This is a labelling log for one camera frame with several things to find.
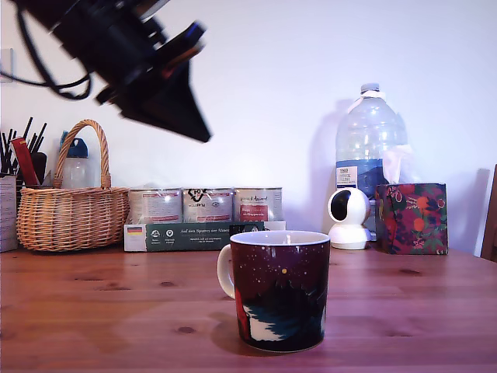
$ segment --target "black cable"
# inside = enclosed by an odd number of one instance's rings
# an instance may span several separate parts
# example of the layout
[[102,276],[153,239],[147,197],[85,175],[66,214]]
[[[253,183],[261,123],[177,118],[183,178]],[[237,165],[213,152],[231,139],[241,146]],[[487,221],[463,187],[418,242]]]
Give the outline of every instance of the black cable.
[[[1,70],[0,70],[0,75],[5,76],[6,78],[9,78],[15,82],[19,82],[19,83],[23,83],[23,84],[27,84],[27,85],[34,85],[36,87],[48,87],[48,83],[46,83],[46,82],[35,82],[33,80],[26,80],[23,78],[19,78],[18,76],[10,75],[9,73],[1,71]],[[72,88],[72,87],[75,87],[77,85],[80,85],[80,84],[86,82],[87,80],[88,80],[88,77],[85,75],[83,78],[77,80],[76,82],[68,83],[68,84],[60,84],[60,85],[57,85],[57,87],[60,89]]]
[[[83,67],[86,70],[86,75],[83,78],[81,78],[78,81],[73,82],[73,83],[68,83],[68,84],[63,84],[63,85],[56,84],[56,82],[52,79],[50,72],[45,68],[45,65],[41,61],[40,56],[36,50],[36,47],[34,46],[33,41],[31,40],[31,36],[30,36],[30,33],[27,29],[26,21],[25,21],[24,16],[23,16],[23,10],[24,10],[24,8],[19,3],[17,3],[17,23],[19,26],[19,30],[23,36],[24,44],[26,45],[26,48],[30,53],[31,59],[33,60],[33,63],[35,64],[37,71],[43,77],[45,82],[35,82],[35,81],[23,79],[23,78],[18,78],[14,75],[10,75],[8,73],[5,73],[4,71],[0,71],[0,75],[3,75],[7,78],[10,78],[12,80],[15,80],[17,82],[21,82],[24,84],[34,85],[34,86],[39,86],[39,87],[48,87],[52,91],[54,91],[56,94],[64,97],[65,99],[79,100],[79,99],[87,98],[89,96],[90,92],[92,91],[92,77],[90,75],[89,69],[85,66],[85,64],[83,64]],[[86,85],[86,90],[79,95],[75,95],[74,93],[71,93],[71,92],[61,92],[61,89],[72,88],[72,87],[75,87],[77,85],[82,84],[83,82],[88,82],[88,84]]]

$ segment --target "wooden table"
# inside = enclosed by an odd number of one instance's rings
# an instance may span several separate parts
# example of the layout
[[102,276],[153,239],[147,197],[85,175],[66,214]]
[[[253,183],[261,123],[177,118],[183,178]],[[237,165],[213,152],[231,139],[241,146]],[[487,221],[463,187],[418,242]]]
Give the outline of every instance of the wooden table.
[[2,372],[497,371],[497,263],[333,250],[325,341],[269,354],[238,338],[216,259],[3,253]]

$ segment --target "basket handle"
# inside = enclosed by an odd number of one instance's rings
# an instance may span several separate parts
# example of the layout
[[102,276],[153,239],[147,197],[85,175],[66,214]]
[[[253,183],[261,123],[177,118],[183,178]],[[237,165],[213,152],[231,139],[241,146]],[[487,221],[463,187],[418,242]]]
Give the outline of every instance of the basket handle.
[[107,146],[106,135],[103,133],[103,129],[100,127],[100,124],[91,119],[84,119],[72,128],[72,130],[65,137],[64,144],[61,146],[54,177],[54,187],[57,189],[60,189],[62,185],[62,169],[64,168],[65,159],[68,156],[69,147],[74,141],[76,134],[87,126],[93,127],[100,141],[100,182],[102,188],[110,188],[109,148]]

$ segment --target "wall outlet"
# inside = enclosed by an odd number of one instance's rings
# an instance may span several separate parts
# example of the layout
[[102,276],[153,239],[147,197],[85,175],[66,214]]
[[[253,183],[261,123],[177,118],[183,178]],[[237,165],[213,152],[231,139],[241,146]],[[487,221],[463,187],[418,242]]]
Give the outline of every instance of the wall outlet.
[[[9,75],[14,73],[14,50],[12,48],[5,48],[0,51],[0,69]],[[12,83],[10,78],[0,75],[0,83]]]

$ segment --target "chair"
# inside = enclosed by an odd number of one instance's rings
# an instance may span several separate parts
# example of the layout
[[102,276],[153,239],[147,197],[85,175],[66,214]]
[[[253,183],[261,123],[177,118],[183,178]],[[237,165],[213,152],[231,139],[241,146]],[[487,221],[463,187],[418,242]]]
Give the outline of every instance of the chair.
[[497,166],[495,166],[492,193],[488,203],[487,223],[485,225],[485,234],[483,235],[481,257],[497,262]]

